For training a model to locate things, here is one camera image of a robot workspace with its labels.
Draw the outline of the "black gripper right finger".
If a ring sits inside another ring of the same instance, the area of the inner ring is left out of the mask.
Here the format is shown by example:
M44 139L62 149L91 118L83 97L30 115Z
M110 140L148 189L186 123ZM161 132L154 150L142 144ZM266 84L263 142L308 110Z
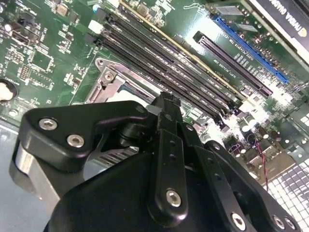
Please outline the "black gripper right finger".
M296 220L216 141L203 145L195 129L178 124L185 150L205 181L226 232L299 232Z

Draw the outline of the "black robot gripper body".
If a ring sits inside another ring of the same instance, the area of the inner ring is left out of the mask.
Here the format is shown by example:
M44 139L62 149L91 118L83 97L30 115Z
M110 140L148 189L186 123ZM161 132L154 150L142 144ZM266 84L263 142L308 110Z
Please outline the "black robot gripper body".
M67 192L48 232L163 232L148 211L153 155L136 154ZM175 232L222 232L213 200L198 172L186 170L188 216Z

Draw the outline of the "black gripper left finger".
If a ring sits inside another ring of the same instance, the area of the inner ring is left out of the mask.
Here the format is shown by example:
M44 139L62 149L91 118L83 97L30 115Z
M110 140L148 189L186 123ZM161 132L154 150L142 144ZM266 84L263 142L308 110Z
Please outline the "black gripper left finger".
M74 187L126 159L152 154L148 211L164 228L188 214L180 101L161 93L157 114L135 101L33 109L24 114L13 160L54 211Z

